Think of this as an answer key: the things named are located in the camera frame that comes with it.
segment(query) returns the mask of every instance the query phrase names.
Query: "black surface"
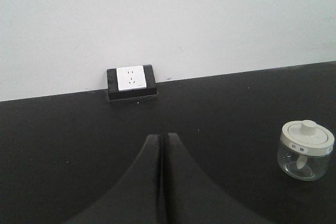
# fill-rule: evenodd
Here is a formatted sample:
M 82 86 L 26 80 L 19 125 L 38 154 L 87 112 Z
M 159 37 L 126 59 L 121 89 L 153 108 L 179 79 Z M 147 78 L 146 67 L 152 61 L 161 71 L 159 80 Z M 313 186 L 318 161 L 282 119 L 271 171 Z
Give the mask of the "black surface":
M 163 188 L 169 224 L 271 224 L 215 185 L 176 133 L 164 140 Z
M 152 65 L 144 65 L 143 71 L 145 74 L 147 87 L 145 89 L 135 89 L 127 91 L 119 91 L 117 69 L 112 68 L 106 71 L 108 82 L 108 98 L 110 101 L 128 99 L 135 97 L 143 97 L 149 95 L 156 95 L 156 82 Z
M 160 174 L 160 137 L 149 135 L 116 186 L 65 224 L 156 224 Z
M 148 134 L 178 132 L 228 195 L 275 223 L 336 223 L 336 158 L 315 182 L 277 164 L 281 127 L 336 132 L 335 62 L 158 83 L 148 100 L 106 91 L 0 103 L 0 223 L 62 223 L 115 185 Z

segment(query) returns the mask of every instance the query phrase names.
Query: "glass jar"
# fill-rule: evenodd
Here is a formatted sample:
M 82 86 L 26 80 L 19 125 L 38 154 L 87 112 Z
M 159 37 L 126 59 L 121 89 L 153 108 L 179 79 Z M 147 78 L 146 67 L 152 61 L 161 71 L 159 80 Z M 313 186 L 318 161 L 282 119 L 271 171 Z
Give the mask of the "glass jar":
M 312 181 L 328 169 L 334 136 L 310 120 L 292 121 L 282 127 L 278 164 L 296 179 Z

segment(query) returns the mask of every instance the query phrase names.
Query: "electrical outlet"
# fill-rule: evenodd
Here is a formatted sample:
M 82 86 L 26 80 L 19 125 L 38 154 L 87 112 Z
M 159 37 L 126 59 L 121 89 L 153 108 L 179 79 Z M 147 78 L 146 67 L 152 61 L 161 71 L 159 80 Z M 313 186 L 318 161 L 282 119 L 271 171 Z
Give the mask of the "electrical outlet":
M 143 66 L 117 68 L 119 91 L 145 89 L 147 87 Z
M 108 100 L 128 100 L 155 96 L 156 82 L 152 65 L 106 70 Z

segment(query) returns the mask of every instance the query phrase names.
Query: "black countertop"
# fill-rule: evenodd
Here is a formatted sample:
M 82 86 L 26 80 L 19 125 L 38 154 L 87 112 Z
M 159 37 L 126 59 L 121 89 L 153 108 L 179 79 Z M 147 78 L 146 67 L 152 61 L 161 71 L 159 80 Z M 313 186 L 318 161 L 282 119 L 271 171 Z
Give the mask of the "black countertop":
M 223 191 L 275 223 L 336 223 L 336 158 L 315 182 L 277 164 L 281 127 L 336 132 L 336 62 L 158 83 L 157 97 L 106 90 L 0 103 L 0 223 L 62 223 L 104 195 L 151 133 L 177 132 Z

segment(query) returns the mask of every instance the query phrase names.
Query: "white outlet faceplate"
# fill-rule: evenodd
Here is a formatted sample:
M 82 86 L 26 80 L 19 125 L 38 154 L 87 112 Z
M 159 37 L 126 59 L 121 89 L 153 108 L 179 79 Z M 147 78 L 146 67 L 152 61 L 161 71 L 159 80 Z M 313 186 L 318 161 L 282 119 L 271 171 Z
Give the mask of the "white outlet faceplate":
M 119 91 L 147 88 L 143 66 L 117 68 Z

